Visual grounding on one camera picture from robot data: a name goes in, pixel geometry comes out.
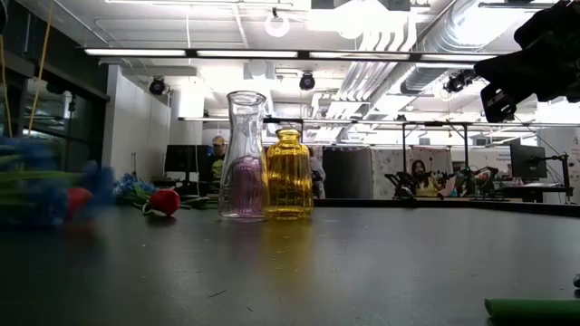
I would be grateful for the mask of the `black partition curtain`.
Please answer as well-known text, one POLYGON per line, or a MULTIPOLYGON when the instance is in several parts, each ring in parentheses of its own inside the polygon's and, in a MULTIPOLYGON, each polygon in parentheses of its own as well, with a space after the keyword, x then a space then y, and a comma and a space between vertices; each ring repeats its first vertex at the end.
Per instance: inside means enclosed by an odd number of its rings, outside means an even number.
POLYGON ((372 199, 371 151, 362 147, 324 147, 327 198, 372 199))

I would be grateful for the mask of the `blue artificial flower bunch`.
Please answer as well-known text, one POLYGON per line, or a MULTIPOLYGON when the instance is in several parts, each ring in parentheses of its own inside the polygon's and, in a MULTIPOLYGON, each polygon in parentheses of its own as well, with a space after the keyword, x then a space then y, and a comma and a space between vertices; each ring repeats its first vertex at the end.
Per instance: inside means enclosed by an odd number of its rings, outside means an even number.
POLYGON ((89 161, 65 171, 56 145, 45 139, 0 137, 0 228, 52 228, 95 218, 113 202, 114 171, 89 161), (67 189, 83 187, 93 200, 67 218, 67 189))
POLYGON ((144 205, 156 192, 156 188, 150 184, 134 177, 132 174, 125 174, 115 182, 113 193, 116 203, 119 205, 144 205))

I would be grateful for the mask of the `black computer monitor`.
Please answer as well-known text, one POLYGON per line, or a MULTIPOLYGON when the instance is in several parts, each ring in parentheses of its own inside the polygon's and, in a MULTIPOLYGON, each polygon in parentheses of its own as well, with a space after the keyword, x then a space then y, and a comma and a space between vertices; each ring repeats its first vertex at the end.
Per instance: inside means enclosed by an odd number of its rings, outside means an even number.
POLYGON ((512 144, 510 146, 512 176, 524 179, 547 178, 545 157, 544 148, 512 144))
POLYGON ((203 172, 208 168, 208 146, 168 145, 165 172, 203 172))

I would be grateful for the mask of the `purple ribbed glass vase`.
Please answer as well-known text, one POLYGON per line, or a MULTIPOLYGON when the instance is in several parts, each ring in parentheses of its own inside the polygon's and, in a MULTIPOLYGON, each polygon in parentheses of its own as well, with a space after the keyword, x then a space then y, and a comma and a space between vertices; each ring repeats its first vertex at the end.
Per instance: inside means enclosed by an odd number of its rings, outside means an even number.
POLYGON ((244 218, 262 215, 262 165, 258 158, 242 157, 233 167, 232 199, 234 211, 244 218))

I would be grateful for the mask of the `black table frame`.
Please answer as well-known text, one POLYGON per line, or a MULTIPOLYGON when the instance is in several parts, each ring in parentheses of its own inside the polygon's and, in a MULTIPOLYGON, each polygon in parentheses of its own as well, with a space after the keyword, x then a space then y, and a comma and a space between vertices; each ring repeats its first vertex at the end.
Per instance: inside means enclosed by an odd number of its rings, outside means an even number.
POLYGON ((510 201, 490 201, 475 199, 315 199, 315 207, 348 207, 348 208, 472 208, 517 212, 526 214, 564 216, 580 218, 580 206, 564 204, 543 204, 510 201))

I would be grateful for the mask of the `black metal stand frame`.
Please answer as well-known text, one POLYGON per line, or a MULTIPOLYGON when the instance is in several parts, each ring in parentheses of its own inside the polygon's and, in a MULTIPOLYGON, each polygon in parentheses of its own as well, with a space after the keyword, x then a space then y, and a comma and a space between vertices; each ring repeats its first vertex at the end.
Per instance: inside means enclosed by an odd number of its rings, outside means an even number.
POLYGON ((456 195, 453 163, 459 163, 459 170, 469 169, 469 125, 449 120, 403 122, 402 172, 411 174, 412 162, 422 160, 442 186, 438 197, 456 195))

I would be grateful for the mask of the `person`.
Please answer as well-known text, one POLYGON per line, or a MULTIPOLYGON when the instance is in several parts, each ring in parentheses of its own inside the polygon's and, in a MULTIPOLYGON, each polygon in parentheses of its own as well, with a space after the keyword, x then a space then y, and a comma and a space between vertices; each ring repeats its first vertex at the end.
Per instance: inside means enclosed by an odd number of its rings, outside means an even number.
POLYGON ((414 160, 411 165, 411 174, 416 182, 415 194, 419 197, 437 197, 442 186, 436 178, 427 171, 422 160, 414 160))
POLYGON ((324 182, 326 175, 321 161, 314 155, 311 148, 309 148, 309 163, 313 184, 313 195, 318 199, 325 199, 324 182))
POLYGON ((226 155, 226 142, 221 136, 212 139, 212 154, 208 159, 208 192, 218 194, 226 155))

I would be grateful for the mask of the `silver ventilation duct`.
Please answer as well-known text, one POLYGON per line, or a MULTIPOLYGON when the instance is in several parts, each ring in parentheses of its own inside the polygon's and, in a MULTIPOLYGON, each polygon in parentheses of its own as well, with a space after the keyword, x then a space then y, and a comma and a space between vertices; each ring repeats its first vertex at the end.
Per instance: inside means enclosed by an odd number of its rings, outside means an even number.
MULTIPOLYGON (((479 3, 483 0, 454 0, 437 23, 416 44, 422 53, 476 53, 488 41, 484 36, 471 34, 482 25, 479 18, 479 3)), ((436 81, 448 68, 423 67, 418 63, 405 65, 406 78, 401 83, 401 92, 419 94, 436 81)))

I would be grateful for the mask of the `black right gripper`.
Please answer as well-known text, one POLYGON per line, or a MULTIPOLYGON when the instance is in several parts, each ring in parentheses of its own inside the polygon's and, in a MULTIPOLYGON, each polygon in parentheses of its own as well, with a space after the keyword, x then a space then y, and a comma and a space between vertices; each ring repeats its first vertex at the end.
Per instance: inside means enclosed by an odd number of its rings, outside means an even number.
POLYGON ((488 81, 480 92, 489 123, 512 121, 517 103, 565 97, 580 101, 580 1, 561 0, 516 29, 517 52, 475 64, 488 81))

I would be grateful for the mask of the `long ceiling light strip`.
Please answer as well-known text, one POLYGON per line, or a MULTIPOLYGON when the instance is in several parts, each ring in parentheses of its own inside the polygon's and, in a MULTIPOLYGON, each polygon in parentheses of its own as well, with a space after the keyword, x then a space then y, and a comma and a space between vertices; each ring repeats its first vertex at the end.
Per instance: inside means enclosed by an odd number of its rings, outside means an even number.
POLYGON ((491 59, 498 53, 417 53, 316 50, 234 50, 234 49, 156 49, 84 48, 90 56, 118 58, 211 59, 211 60, 297 60, 346 62, 459 62, 473 63, 491 59))

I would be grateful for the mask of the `yellow ribbed glass vase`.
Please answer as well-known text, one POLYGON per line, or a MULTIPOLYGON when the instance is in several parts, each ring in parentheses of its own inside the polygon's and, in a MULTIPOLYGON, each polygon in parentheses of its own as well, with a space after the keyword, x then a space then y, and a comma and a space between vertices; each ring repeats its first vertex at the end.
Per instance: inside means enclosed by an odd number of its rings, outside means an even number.
POLYGON ((266 213, 275 220, 308 219, 314 210, 309 149, 296 129, 279 129, 266 153, 269 199, 266 213))

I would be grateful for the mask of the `clear glass vase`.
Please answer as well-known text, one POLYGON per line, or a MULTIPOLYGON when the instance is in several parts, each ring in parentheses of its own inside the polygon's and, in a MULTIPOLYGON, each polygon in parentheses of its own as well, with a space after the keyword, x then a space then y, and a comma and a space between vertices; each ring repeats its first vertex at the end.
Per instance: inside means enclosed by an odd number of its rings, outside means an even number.
POLYGON ((262 143, 266 97, 256 91, 233 91, 228 94, 227 102, 230 136, 219 187, 218 212, 226 220, 261 221, 266 218, 265 208, 268 205, 266 157, 262 143), (261 161, 264 190, 262 215, 258 218, 240 217, 234 211, 232 173, 233 167, 242 157, 258 158, 261 161))

